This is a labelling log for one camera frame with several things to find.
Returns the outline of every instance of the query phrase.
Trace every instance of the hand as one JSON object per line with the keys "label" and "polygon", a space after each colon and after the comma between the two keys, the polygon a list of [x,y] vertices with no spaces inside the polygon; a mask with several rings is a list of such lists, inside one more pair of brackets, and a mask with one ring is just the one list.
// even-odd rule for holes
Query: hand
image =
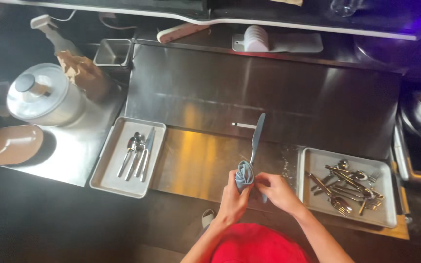
{"label": "hand", "polygon": [[253,188],[253,185],[251,184],[245,188],[240,195],[235,182],[236,173],[237,170],[233,170],[228,174],[228,183],[227,186],[224,187],[222,203],[220,204],[219,212],[215,218],[217,222],[223,223],[225,227],[229,227],[236,223],[243,213],[245,213],[246,207],[248,206],[249,192]]}
{"label": "hand", "polygon": [[[282,176],[260,173],[255,178],[257,181],[256,188],[265,194],[278,208],[291,215],[306,209]],[[261,181],[268,181],[270,186],[260,183]]]}

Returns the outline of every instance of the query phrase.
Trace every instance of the blue napkin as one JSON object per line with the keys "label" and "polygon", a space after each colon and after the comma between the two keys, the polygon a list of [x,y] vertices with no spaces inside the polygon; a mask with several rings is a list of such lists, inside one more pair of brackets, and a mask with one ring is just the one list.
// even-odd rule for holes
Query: blue napkin
{"label": "blue napkin", "polygon": [[[254,182],[253,166],[247,161],[243,160],[238,164],[238,171],[235,175],[235,182],[237,183],[238,192],[241,194],[244,188],[247,188]],[[268,197],[262,195],[262,202],[266,203]]]}

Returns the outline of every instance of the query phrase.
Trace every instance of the person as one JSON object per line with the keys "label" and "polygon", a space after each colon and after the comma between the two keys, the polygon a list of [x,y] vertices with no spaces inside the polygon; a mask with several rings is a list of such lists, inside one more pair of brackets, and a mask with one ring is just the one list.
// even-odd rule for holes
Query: person
{"label": "person", "polygon": [[[245,212],[253,184],[239,194],[231,171],[217,216],[181,263],[305,263],[307,254],[283,234],[258,224],[236,222]],[[280,175],[260,173],[255,187],[300,224],[320,263],[353,263],[338,242],[296,197]]]}

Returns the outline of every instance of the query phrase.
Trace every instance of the pot lid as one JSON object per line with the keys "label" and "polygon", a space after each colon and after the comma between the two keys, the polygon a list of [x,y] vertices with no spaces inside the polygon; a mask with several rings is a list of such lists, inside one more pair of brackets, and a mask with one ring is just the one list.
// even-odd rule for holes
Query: pot lid
{"label": "pot lid", "polygon": [[9,87],[9,111],[19,119],[43,116],[58,107],[66,97],[69,80],[61,66],[35,65],[20,74]]}

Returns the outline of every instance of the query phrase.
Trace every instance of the cable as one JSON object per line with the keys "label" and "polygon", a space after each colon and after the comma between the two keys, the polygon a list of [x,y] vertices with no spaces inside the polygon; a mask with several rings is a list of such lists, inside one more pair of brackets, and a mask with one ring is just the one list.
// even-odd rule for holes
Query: cable
{"label": "cable", "polygon": [[100,19],[100,22],[102,22],[103,25],[109,28],[117,29],[117,30],[125,30],[125,29],[132,29],[137,28],[137,26],[130,26],[130,27],[115,27],[112,25],[108,25],[105,21],[103,21],[102,13],[98,13],[98,18]]}
{"label": "cable", "polygon": [[73,10],[73,12],[71,13],[71,15],[67,19],[58,19],[58,18],[52,17],[51,15],[50,15],[50,17],[53,18],[54,20],[58,20],[58,21],[61,21],[61,22],[66,22],[66,21],[71,20],[71,18],[74,16],[74,14],[76,13],[76,11],[77,10]]}

